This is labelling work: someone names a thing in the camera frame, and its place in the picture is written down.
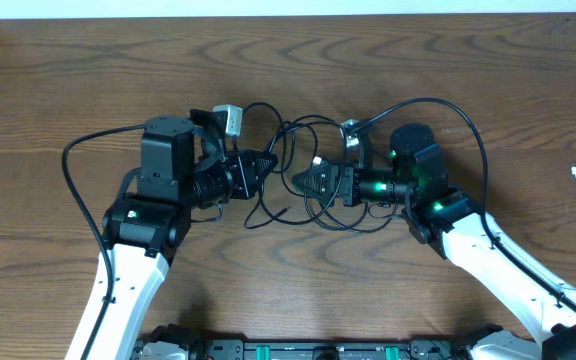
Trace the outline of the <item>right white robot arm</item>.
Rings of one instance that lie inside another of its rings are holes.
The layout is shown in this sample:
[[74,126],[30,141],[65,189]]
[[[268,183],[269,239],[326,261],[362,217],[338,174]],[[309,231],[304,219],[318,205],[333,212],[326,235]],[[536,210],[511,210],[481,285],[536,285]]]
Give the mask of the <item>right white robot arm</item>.
[[515,243],[466,192],[448,182],[432,130],[390,137],[391,166],[317,162],[295,175],[306,197],[347,207],[399,205],[410,233],[483,284],[527,329],[524,340],[488,325],[453,344],[454,359],[576,359],[576,288]]

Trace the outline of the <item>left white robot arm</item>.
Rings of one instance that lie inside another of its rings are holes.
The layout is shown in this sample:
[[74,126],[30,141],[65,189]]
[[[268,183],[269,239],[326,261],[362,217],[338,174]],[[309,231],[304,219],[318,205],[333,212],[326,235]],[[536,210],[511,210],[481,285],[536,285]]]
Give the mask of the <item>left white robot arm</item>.
[[69,359],[129,358],[192,211],[254,197],[278,163],[271,152],[228,149],[223,112],[157,116],[137,128],[141,164],[92,227],[99,262]]

